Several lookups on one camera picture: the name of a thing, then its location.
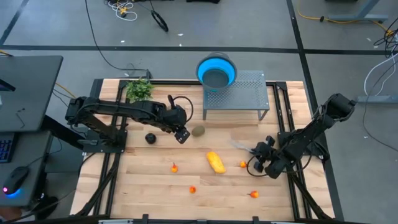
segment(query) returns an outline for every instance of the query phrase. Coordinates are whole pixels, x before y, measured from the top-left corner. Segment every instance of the yellow corn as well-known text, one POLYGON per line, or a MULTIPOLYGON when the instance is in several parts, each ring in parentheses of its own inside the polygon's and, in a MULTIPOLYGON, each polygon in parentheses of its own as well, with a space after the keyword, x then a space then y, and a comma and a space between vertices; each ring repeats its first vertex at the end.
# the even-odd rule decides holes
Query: yellow corn
POLYGON ((215 152, 208 152, 207 160, 209 161, 211 167, 217 174, 223 174, 226 172, 226 169, 221 161, 221 158, 215 152))

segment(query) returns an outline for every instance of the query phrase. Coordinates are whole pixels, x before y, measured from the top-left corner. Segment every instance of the kiwi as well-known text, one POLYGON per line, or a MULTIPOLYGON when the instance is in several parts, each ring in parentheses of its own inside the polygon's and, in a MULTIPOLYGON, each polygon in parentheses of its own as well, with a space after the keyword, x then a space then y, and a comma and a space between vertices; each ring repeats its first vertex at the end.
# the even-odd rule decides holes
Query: kiwi
POLYGON ((192 129, 192 135, 195 137, 202 136, 205 133, 205 127, 200 125, 192 129))

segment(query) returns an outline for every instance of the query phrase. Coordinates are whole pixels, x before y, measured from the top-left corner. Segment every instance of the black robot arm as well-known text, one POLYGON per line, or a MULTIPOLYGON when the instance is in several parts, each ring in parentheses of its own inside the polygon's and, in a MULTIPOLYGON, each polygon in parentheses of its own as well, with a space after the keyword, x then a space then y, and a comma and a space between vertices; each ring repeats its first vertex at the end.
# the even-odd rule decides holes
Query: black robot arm
POLYGON ((123 135, 115 126, 108 126, 99 120, 95 114, 115 115, 131 118, 142 124, 155 126, 166 133, 175 133, 175 138, 183 144, 190 133, 185 128, 187 114, 185 110, 174 105, 169 96, 170 110, 164 103, 154 101, 136 101, 133 103, 117 103, 92 97, 79 97, 69 102, 65 119, 69 125, 84 124, 98 133, 102 144, 118 144, 123 135))
POLYGON ((322 111, 317 111, 311 123, 305 128, 291 133, 278 133, 279 150, 272 148, 275 140, 270 136, 267 137, 267 144, 259 142, 252 150, 258 159, 254 168, 262 172, 265 161, 270 161, 271 163, 265 167, 265 172, 273 179, 278 178, 284 169, 292 169, 297 161, 301 160, 308 150, 307 146, 313 144, 314 139, 336 122, 346 121, 354 112, 355 104, 355 101, 350 101, 339 93, 332 95, 324 105, 321 105, 322 111))

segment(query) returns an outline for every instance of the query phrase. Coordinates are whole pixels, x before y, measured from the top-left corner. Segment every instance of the keyboard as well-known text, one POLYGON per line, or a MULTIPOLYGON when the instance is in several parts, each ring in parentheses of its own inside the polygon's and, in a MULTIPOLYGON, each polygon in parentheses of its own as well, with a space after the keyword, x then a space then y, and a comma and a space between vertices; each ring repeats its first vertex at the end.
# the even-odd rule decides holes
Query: keyboard
POLYGON ((17 144, 17 134, 0 133, 0 163, 11 162, 17 144))

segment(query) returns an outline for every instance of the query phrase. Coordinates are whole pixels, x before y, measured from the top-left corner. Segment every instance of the black ball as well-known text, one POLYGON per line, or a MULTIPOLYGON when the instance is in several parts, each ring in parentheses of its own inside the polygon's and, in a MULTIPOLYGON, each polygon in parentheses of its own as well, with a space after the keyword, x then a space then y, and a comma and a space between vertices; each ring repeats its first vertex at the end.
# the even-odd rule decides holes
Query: black ball
POLYGON ((156 142, 156 135, 149 133, 145 136, 145 140, 148 142, 148 144, 153 144, 156 142))

